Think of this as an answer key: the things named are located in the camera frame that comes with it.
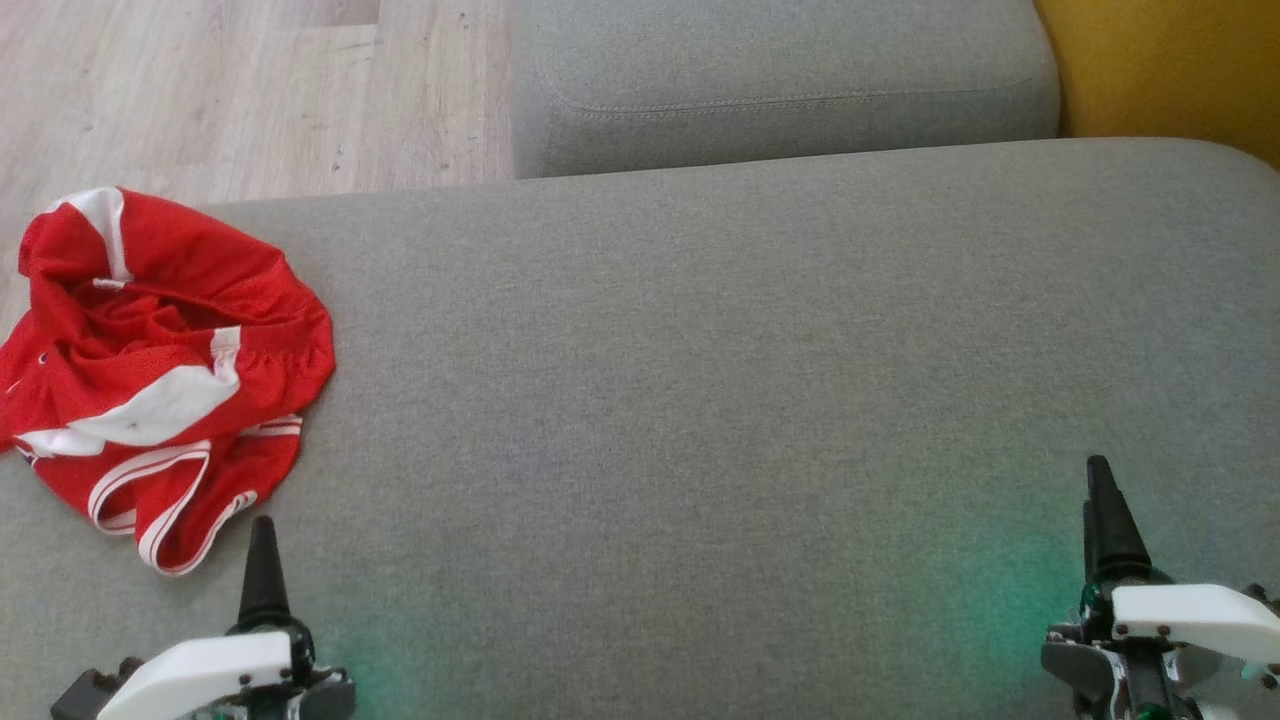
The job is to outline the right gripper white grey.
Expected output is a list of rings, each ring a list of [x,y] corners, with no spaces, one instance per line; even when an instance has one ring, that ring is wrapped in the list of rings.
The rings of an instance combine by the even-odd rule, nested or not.
[[[1147,584],[1153,564],[1108,460],[1085,461],[1084,577],[1078,614],[1052,625],[1041,666],[1079,719],[1236,719],[1193,689],[1228,660],[1277,689],[1277,601],[1260,585]]]

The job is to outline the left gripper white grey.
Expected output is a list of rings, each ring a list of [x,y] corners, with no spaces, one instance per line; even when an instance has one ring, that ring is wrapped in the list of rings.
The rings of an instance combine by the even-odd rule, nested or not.
[[[237,633],[183,641],[150,660],[127,657],[114,674],[86,670],[51,705],[50,716],[355,717],[355,680],[343,667],[315,664],[306,629],[260,628],[291,619],[275,524],[259,516],[244,560]]]

